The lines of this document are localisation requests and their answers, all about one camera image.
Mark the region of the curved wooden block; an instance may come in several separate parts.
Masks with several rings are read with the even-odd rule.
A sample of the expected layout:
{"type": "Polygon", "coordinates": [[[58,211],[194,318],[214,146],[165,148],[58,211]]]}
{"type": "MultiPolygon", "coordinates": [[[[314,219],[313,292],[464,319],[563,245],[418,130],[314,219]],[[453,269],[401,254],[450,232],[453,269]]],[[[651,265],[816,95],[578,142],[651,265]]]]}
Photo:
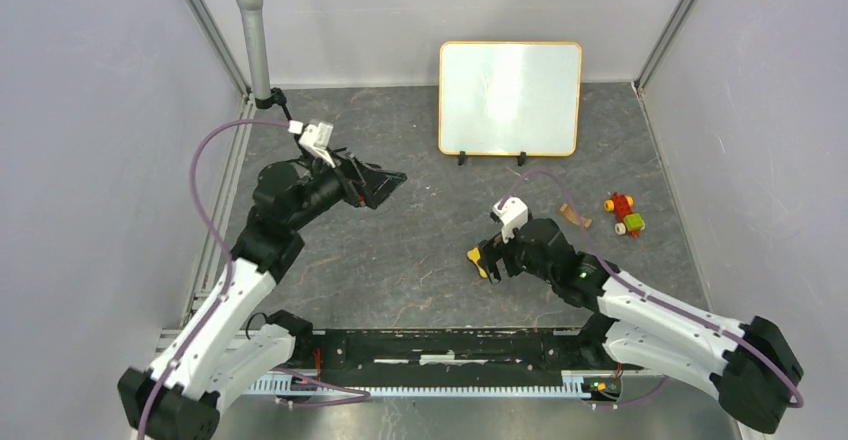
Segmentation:
{"type": "Polygon", "coordinates": [[[571,204],[563,203],[559,213],[565,220],[583,229],[588,229],[592,225],[592,220],[580,215],[571,204]]]}

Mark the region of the yellow-framed whiteboard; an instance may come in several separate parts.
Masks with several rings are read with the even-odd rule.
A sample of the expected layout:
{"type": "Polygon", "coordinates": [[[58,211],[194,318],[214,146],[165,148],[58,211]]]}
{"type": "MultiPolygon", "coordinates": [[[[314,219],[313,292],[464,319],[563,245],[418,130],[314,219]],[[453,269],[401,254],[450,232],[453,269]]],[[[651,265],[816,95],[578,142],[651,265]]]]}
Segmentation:
{"type": "Polygon", "coordinates": [[[582,54],[571,41],[444,43],[438,75],[440,152],[457,157],[572,155],[582,54]]]}

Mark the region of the black whiteboard stand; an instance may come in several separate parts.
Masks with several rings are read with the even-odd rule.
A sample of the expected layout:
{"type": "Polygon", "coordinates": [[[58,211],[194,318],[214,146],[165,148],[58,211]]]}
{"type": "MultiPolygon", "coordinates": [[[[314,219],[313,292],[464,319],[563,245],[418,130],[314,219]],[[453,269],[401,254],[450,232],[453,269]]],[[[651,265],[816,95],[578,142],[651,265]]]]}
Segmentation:
{"type": "Polygon", "coordinates": [[[464,166],[469,161],[477,161],[477,160],[485,160],[485,161],[507,161],[510,160],[515,163],[518,167],[523,167],[527,164],[528,161],[528,153],[526,151],[521,151],[517,154],[473,154],[472,152],[461,150],[457,155],[457,165],[464,166]]]}

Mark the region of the yellow bone-shaped eraser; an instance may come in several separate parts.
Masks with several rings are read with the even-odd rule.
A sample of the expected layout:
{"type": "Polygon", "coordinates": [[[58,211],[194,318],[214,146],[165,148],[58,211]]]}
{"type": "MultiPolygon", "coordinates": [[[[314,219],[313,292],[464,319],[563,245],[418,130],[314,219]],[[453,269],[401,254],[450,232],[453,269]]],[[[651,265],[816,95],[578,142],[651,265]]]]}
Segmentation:
{"type": "Polygon", "coordinates": [[[482,254],[478,247],[470,249],[466,253],[466,258],[472,263],[480,278],[486,280],[489,279],[489,274],[484,268],[484,264],[482,262],[482,254]]]}

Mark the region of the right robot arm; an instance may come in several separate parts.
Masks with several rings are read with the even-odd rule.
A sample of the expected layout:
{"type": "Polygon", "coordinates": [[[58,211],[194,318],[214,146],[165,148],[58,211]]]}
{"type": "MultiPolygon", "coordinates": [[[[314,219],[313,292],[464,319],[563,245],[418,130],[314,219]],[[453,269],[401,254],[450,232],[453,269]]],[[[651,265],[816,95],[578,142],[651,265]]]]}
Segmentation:
{"type": "Polygon", "coordinates": [[[591,311],[595,330],[577,342],[591,368],[613,361],[654,370],[706,393],[763,434],[775,433],[786,411],[802,405],[803,368],[774,322],[722,317],[664,294],[575,249],[551,219],[498,233],[469,257],[490,280],[529,274],[565,303],[591,311]]]}

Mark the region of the aluminium frame rail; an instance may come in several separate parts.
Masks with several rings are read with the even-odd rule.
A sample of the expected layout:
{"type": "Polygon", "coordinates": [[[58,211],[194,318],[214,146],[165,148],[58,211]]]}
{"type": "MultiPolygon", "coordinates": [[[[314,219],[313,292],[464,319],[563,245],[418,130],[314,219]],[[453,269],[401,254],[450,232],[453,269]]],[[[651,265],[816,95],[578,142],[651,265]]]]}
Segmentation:
{"type": "Polygon", "coordinates": [[[244,394],[294,397],[333,390],[354,396],[564,396],[600,398],[572,378],[617,365],[649,369],[714,396],[726,413],[763,433],[784,413],[767,369],[745,348],[707,338],[709,370],[668,342],[621,322],[590,321],[577,334],[554,329],[314,331],[268,324],[237,347],[173,342],[118,390],[128,422],[154,439],[208,439],[244,394]]]}

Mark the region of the red toy car, yellow wheels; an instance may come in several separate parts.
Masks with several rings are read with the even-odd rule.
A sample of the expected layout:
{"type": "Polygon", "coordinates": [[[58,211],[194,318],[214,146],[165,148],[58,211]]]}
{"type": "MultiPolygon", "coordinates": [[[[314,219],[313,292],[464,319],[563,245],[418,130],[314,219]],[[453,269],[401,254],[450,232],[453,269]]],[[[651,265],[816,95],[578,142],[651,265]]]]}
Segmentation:
{"type": "Polygon", "coordinates": [[[604,210],[615,216],[614,232],[618,236],[638,238],[646,226],[642,216],[633,210],[633,204],[631,196],[618,192],[612,193],[603,202],[604,210]]]}

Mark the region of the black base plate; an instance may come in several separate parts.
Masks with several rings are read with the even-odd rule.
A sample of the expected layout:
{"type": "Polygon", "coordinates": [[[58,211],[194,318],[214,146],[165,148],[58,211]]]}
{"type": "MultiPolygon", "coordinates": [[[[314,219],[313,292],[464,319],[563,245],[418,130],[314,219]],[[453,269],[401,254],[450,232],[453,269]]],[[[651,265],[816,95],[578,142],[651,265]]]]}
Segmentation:
{"type": "Polygon", "coordinates": [[[619,368],[574,328],[327,329],[298,339],[285,365],[347,387],[555,386],[563,372],[619,368]]]}

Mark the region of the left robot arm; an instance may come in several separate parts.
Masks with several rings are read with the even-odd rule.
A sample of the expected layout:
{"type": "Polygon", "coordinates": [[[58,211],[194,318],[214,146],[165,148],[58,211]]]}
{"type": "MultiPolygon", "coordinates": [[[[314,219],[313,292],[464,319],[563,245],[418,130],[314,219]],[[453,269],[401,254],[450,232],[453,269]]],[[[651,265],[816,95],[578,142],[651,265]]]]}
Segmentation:
{"type": "Polygon", "coordinates": [[[340,202],[375,209],[406,179],[352,155],[332,153],[299,173],[292,160],[263,168],[253,207],[224,272],[177,338],[146,369],[118,381],[127,421],[140,438],[209,439],[234,401],[260,377],[314,354],[308,324],[270,322],[236,350],[234,336],[280,283],[304,247],[300,229],[340,202]]]}

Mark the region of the grey microphone on stand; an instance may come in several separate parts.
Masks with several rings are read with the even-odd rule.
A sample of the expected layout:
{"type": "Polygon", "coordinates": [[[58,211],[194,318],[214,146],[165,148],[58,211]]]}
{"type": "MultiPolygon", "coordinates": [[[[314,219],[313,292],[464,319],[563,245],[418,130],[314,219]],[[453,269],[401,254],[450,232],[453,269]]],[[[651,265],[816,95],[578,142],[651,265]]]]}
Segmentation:
{"type": "Polygon", "coordinates": [[[286,109],[287,98],[271,86],[263,20],[264,0],[235,0],[241,15],[251,89],[258,109],[277,105],[286,109]]]}

